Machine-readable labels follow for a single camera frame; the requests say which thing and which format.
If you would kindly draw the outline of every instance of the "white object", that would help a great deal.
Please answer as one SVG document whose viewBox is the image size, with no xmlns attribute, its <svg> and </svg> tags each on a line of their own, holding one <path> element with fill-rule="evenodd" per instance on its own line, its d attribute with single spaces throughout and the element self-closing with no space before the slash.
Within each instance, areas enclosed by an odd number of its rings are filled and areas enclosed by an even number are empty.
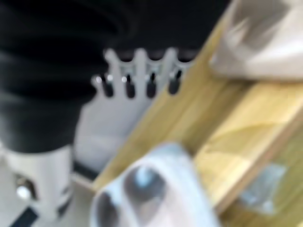
<svg viewBox="0 0 303 227">
<path fill-rule="evenodd" d="M 165 144 L 95 196 L 90 227 L 220 227 L 187 152 Z"/>
<path fill-rule="evenodd" d="M 24 186 L 18 187 L 16 190 L 16 193 L 20 198 L 22 198 L 23 200 L 26 200 L 26 201 L 30 200 L 32 197 L 32 194 L 29 191 L 29 189 Z"/>
<path fill-rule="evenodd" d="M 71 146 L 34 154 L 8 150 L 6 159 L 15 175 L 23 176 L 34 185 L 36 196 L 29 189 L 26 192 L 26 189 L 20 186 L 16 188 L 17 195 L 26 200 L 39 216 L 50 221 L 58 219 L 59 209 L 66 205 L 72 196 Z"/>
<path fill-rule="evenodd" d="M 211 67 L 221 76 L 303 80 L 303 0 L 234 0 Z"/>
</svg>

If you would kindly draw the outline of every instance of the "black fabric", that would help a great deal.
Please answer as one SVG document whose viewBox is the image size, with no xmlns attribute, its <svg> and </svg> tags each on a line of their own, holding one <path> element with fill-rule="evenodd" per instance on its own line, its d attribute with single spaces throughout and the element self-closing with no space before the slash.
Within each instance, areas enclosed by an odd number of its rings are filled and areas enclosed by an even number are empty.
<svg viewBox="0 0 303 227">
<path fill-rule="evenodd" d="M 102 51 L 198 48 L 227 0 L 2 0 L 0 140 L 44 152 L 73 143 Z"/>
</svg>

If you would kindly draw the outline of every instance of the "white bag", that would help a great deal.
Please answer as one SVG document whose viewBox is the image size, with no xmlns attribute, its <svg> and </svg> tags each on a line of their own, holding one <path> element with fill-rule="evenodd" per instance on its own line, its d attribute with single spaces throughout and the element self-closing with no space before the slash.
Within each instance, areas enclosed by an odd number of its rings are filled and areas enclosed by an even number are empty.
<svg viewBox="0 0 303 227">
<path fill-rule="evenodd" d="M 234 0 L 225 19 L 219 76 L 303 80 L 303 0 Z"/>
</svg>

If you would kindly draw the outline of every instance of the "white plastic item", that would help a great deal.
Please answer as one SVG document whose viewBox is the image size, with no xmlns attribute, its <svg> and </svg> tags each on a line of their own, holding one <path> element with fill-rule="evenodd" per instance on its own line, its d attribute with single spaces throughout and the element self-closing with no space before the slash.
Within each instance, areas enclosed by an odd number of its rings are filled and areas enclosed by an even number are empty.
<svg viewBox="0 0 303 227">
<path fill-rule="evenodd" d="M 220 227 L 190 157 L 161 145 L 95 196 L 90 227 Z"/>
<path fill-rule="evenodd" d="M 233 0 L 211 67 L 222 77 L 303 80 L 303 0 Z"/>
</svg>

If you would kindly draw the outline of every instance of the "light wood panel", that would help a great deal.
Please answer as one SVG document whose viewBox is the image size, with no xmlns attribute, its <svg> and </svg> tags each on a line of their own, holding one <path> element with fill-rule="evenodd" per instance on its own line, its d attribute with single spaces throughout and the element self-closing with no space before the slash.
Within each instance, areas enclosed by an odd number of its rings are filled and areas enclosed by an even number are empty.
<svg viewBox="0 0 303 227">
<path fill-rule="evenodd" d="M 98 190 L 153 146 L 178 141 L 194 162 L 214 207 L 224 211 L 301 122 L 303 84 L 217 79 L 208 61 L 217 26 L 178 96 L 163 92 L 105 171 Z"/>
<path fill-rule="evenodd" d="M 274 162 L 287 167 L 274 199 L 276 213 L 273 216 L 256 214 L 235 202 L 222 215 L 224 226 L 303 227 L 303 129 L 296 133 Z"/>
<path fill-rule="evenodd" d="M 258 83 L 195 157 L 219 213 L 257 176 L 303 120 L 303 84 Z"/>
</svg>

